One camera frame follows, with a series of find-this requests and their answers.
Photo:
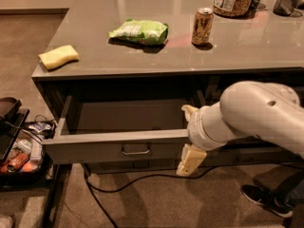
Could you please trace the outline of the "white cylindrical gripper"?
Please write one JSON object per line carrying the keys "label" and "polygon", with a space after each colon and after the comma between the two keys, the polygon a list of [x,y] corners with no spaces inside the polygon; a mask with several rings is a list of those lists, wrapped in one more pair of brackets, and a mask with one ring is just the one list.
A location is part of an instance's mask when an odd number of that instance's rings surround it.
{"label": "white cylindrical gripper", "polygon": [[246,138],[222,118],[219,103],[196,108],[190,104],[181,107],[188,122],[188,138],[192,144],[185,144],[176,174],[189,177],[205,160],[207,153],[224,146],[229,141]]}

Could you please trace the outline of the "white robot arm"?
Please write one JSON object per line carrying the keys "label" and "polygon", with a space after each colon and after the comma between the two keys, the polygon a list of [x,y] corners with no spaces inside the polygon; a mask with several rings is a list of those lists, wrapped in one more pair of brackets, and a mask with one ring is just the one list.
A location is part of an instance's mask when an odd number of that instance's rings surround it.
{"label": "white robot arm", "polygon": [[249,136],[304,158],[304,109],[286,85],[242,81],[228,86],[216,104],[185,104],[181,110],[190,142],[182,149],[179,176],[190,176],[209,151]]}

